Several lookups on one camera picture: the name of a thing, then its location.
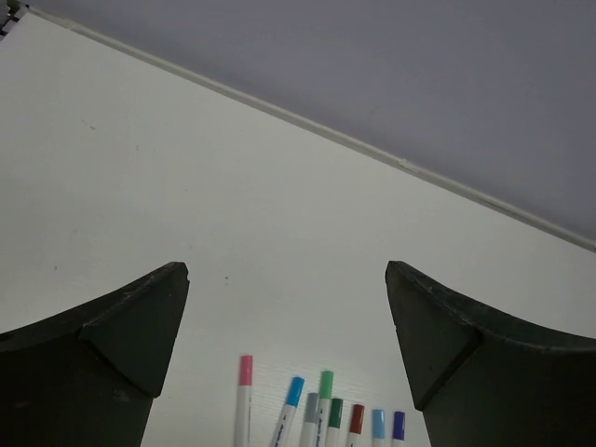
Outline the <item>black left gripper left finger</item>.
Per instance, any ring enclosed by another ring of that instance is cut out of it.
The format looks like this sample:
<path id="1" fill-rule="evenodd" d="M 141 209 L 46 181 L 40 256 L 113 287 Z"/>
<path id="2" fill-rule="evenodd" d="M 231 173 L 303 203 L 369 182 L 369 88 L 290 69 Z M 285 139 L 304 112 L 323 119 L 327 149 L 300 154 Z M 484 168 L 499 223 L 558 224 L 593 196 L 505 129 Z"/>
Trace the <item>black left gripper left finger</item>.
<path id="1" fill-rule="evenodd" d="M 189 291 L 183 262 L 1 335 L 4 446 L 138 446 Z"/>

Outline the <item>light blue capped marker pen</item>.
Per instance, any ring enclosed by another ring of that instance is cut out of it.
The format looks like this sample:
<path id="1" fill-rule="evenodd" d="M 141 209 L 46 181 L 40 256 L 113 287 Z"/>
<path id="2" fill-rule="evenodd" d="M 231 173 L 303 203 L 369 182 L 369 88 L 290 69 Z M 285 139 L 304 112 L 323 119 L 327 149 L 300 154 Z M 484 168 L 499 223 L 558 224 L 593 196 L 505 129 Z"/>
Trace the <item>light blue capped marker pen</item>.
<path id="1" fill-rule="evenodd" d="M 386 418 L 383 409 L 372 410 L 372 447 L 385 447 Z"/>

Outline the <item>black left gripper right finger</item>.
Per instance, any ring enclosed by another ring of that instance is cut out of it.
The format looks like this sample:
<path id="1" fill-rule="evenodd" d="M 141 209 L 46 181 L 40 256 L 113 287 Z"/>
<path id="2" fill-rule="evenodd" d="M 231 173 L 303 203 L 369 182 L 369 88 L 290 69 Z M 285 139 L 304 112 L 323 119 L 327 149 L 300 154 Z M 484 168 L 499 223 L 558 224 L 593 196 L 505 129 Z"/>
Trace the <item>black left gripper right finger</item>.
<path id="1" fill-rule="evenodd" d="M 595 342 L 516 318 L 402 261 L 386 290 L 434 446 L 591 446 Z"/>

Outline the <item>purple capped marker pen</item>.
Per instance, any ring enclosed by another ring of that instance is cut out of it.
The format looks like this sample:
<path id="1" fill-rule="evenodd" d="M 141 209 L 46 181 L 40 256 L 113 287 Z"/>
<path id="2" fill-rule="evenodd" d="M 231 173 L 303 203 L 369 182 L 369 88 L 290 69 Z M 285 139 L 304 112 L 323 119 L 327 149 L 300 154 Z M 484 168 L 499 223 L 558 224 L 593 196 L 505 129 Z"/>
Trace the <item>purple capped marker pen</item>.
<path id="1" fill-rule="evenodd" d="M 396 411 L 393 414 L 392 447 L 405 446 L 405 412 Z"/>

